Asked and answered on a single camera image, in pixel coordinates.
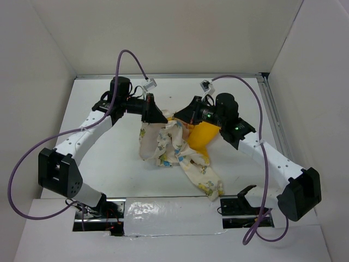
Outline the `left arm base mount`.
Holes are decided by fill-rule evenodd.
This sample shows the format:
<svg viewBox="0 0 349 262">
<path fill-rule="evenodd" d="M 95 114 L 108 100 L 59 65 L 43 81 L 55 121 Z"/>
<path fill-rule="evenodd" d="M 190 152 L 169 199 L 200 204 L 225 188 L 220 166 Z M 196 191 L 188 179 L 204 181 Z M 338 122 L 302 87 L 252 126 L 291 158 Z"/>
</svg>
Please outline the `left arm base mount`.
<svg viewBox="0 0 349 262">
<path fill-rule="evenodd" d="M 126 198 L 107 199 L 106 210 L 102 213 L 82 204 L 73 204 L 75 217 L 73 232 L 107 232 L 111 236 L 124 236 Z"/>
</svg>

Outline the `yellow and cream baby jacket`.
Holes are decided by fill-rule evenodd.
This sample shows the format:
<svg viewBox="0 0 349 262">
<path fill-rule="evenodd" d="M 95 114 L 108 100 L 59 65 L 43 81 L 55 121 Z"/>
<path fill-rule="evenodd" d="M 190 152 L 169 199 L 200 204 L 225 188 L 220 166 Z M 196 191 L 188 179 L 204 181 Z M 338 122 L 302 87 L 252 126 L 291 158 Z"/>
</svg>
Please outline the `yellow and cream baby jacket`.
<svg viewBox="0 0 349 262">
<path fill-rule="evenodd" d="M 140 158 L 163 168 L 179 166 L 210 201 L 224 195 L 222 179 L 210 166 L 207 151 L 220 128 L 206 122 L 187 124 L 167 110 L 163 113 L 167 123 L 142 123 Z"/>
</svg>

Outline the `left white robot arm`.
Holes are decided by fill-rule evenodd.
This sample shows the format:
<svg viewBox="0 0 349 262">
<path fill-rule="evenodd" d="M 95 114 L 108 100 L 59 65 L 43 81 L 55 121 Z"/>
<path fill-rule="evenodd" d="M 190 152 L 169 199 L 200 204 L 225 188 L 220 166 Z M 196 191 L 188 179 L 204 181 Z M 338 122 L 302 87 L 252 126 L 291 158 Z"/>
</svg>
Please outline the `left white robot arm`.
<svg viewBox="0 0 349 262">
<path fill-rule="evenodd" d="M 142 86 L 143 98 L 139 98 L 131 92 L 130 79 L 122 76 L 113 78 L 110 89 L 95 103 L 77 131 L 55 148 L 40 151 L 39 185 L 84 204 L 96 218 L 103 217 L 108 209 L 118 209 L 117 205 L 107 201 L 104 193 L 84 183 L 79 165 L 96 141 L 125 113 L 141 115 L 143 123 L 167 123 L 155 104 L 153 94 L 149 93 L 156 85 L 154 79 L 146 79 Z"/>
</svg>

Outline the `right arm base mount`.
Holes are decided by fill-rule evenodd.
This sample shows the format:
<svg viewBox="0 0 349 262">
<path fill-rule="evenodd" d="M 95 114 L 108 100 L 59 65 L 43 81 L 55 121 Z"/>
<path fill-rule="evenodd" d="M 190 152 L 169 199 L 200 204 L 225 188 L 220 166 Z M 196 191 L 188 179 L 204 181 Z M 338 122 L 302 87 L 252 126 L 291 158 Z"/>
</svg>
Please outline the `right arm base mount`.
<svg viewBox="0 0 349 262">
<path fill-rule="evenodd" d="M 250 185 L 242 189 L 237 195 L 220 197 L 220 206 L 217 212 L 222 216 L 224 229 L 251 228 L 257 221 L 260 207 L 251 206 L 246 196 L 250 196 L 253 189 L 261 189 Z"/>
</svg>

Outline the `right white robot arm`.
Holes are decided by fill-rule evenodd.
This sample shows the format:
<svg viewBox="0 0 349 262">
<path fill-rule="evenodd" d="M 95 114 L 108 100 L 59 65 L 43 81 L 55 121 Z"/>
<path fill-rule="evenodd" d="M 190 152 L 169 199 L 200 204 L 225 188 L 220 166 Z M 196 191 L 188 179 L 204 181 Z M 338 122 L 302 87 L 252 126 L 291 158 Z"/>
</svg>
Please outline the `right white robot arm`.
<svg viewBox="0 0 349 262">
<path fill-rule="evenodd" d="M 282 193 L 276 197 L 278 208 L 289 220 L 299 221 L 321 202 L 318 171 L 305 169 L 262 141 L 256 129 L 239 116 L 238 103 L 233 95 L 218 94 L 215 105 L 209 105 L 201 97 L 195 96 L 187 107 L 174 116 L 188 124 L 206 122 L 219 127 L 223 139 L 236 150 L 258 164 L 267 165 L 269 174 L 282 189 Z"/>
</svg>

